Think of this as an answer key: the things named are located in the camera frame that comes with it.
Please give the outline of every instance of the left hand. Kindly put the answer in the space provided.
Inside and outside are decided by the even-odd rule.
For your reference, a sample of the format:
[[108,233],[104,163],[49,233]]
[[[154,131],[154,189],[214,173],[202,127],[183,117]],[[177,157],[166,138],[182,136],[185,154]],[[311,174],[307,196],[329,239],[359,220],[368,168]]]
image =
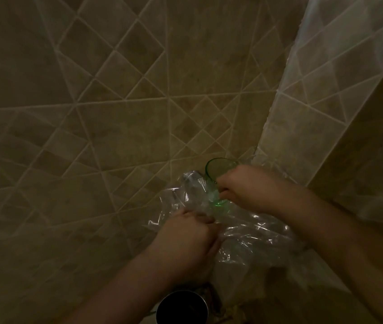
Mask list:
[[164,274],[177,281],[216,255],[222,243],[221,229],[213,217],[180,209],[163,225],[145,253]]

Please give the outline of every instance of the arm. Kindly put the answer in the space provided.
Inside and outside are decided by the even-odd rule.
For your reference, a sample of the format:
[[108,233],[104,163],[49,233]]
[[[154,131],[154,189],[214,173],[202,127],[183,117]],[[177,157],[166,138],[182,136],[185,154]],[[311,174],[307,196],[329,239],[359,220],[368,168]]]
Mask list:
[[214,218],[180,210],[143,253],[60,324],[139,323],[175,282],[215,256],[220,228]]
[[222,199],[291,226],[383,320],[383,236],[311,191],[259,167],[238,166],[217,183]]

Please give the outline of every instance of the plastic bag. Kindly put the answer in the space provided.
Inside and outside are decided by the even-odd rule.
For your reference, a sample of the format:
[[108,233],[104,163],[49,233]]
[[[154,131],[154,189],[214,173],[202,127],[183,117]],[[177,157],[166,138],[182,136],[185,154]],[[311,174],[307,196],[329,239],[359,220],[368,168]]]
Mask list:
[[[279,172],[274,163],[254,156],[248,163],[260,164]],[[291,229],[273,216],[246,211],[230,201],[218,202],[215,183],[198,171],[180,176],[178,181],[160,194],[161,211],[151,217],[145,226],[158,231],[166,220],[181,207],[213,216],[226,227],[224,242],[216,261],[248,266],[251,263],[267,266],[287,266],[289,257],[302,249]]]

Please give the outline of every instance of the right hand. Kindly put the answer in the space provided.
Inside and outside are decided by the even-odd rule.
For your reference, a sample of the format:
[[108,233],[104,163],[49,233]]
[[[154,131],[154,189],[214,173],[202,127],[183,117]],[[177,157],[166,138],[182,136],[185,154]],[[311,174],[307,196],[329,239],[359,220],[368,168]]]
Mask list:
[[217,179],[220,199],[252,212],[277,215],[295,184],[260,166],[239,165]]

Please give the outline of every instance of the shower wall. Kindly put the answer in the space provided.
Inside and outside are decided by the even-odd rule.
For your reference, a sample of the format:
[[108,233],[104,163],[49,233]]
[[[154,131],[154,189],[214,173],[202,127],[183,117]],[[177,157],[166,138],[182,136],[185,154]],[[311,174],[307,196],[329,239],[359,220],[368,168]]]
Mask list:
[[0,323],[153,238],[167,183],[253,153],[308,0],[0,0]]
[[307,185],[382,77],[383,0],[310,0],[260,150]]

